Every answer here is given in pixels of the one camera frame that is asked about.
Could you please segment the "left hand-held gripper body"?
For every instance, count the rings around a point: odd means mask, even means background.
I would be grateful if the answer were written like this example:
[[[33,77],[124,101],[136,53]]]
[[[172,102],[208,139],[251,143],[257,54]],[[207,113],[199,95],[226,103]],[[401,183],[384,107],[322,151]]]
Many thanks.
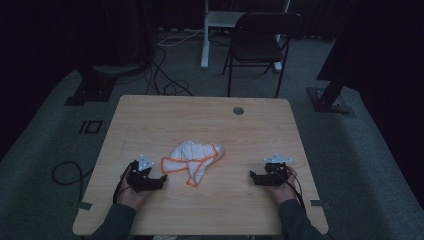
[[[130,164],[130,172],[127,176],[127,183],[137,193],[154,189],[154,184],[148,177],[152,170],[153,162],[144,155],[140,155],[138,160]]]

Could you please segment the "black stand with base plate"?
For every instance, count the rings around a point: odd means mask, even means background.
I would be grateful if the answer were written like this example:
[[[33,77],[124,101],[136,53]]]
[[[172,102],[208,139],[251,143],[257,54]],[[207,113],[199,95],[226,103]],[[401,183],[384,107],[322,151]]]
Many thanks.
[[[83,106],[86,102],[108,102],[116,84],[116,78],[103,75],[91,66],[77,68],[82,80],[66,106]]]
[[[308,87],[307,93],[316,112],[340,113],[348,115],[351,108],[345,103],[341,92],[345,82],[332,80],[326,88]]]

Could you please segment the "person's right hand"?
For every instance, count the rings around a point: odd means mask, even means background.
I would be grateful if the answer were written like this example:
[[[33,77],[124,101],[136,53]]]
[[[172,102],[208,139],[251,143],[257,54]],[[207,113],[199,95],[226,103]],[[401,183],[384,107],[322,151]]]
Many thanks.
[[[296,171],[288,166],[289,178],[286,183],[276,187],[268,186],[267,190],[271,193],[278,204],[281,204],[288,200],[296,200],[296,188],[295,188],[295,177],[297,176]]]

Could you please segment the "black folding chair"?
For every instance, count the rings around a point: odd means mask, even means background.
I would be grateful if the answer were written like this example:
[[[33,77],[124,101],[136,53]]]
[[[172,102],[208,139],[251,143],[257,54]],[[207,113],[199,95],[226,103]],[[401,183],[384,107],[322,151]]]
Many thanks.
[[[281,63],[275,98],[279,96],[291,39],[301,28],[298,13],[246,13],[236,22],[222,73],[229,69],[227,96],[231,95],[235,67],[265,67]]]

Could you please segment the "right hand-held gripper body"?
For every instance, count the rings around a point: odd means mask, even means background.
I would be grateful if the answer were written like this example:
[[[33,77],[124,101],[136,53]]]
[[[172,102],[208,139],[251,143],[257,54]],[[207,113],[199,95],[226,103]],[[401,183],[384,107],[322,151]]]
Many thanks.
[[[287,164],[291,163],[291,157],[274,153],[270,157],[266,157],[265,161],[265,185],[280,186],[288,179]]]

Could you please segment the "white cloth with orange edging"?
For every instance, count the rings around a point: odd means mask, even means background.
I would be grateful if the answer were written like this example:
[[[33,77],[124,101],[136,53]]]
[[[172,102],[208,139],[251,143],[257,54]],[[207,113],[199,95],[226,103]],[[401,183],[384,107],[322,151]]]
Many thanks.
[[[164,174],[188,171],[186,184],[196,187],[202,180],[209,165],[219,161],[225,154],[220,144],[197,143],[185,140],[174,148],[170,155],[161,159]]]

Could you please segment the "person's left hand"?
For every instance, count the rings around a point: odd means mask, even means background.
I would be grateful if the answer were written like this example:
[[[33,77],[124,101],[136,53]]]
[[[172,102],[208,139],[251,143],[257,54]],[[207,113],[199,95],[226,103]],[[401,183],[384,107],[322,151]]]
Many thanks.
[[[118,190],[117,203],[126,205],[138,211],[142,205],[146,202],[147,198],[151,194],[150,191],[135,192],[130,185],[127,183],[127,176],[131,172],[131,169],[125,171],[122,177],[121,187]]]

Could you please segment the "grey round stand base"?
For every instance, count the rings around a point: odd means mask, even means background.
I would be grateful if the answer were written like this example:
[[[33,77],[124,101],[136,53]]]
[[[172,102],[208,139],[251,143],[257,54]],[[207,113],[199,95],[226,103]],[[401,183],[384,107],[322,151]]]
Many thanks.
[[[111,65],[101,65],[94,66],[93,69],[99,74],[111,77],[122,77],[130,75],[138,70],[137,65],[129,66],[111,66]]]

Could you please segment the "white desk frame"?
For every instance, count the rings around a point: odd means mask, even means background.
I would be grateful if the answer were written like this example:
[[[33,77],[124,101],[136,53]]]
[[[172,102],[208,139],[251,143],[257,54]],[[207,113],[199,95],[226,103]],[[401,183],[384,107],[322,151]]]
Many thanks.
[[[209,67],[209,28],[233,28],[237,20],[243,15],[243,12],[231,12],[223,10],[210,10],[209,1],[204,0],[204,14],[203,14],[203,45],[200,67],[207,69]]]

